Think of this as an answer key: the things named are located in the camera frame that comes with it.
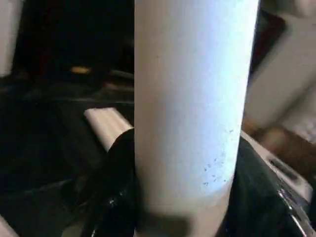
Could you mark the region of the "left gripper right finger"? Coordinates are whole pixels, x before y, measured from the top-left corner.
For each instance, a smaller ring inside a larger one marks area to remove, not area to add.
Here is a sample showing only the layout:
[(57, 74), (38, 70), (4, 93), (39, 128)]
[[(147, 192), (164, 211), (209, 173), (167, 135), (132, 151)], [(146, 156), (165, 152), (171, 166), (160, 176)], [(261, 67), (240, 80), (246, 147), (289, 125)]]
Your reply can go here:
[(296, 171), (243, 134), (226, 227), (231, 237), (314, 237), (313, 188)]

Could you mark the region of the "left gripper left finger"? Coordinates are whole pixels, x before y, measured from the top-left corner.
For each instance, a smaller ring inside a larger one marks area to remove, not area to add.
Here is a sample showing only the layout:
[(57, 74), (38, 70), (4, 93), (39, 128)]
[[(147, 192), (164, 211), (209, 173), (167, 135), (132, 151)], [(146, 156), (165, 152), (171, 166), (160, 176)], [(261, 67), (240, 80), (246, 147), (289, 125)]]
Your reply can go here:
[(90, 202), (83, 237), (132, 237), (135, 229), (134, 129), (121, 134), (88, 178), (81, 201)]

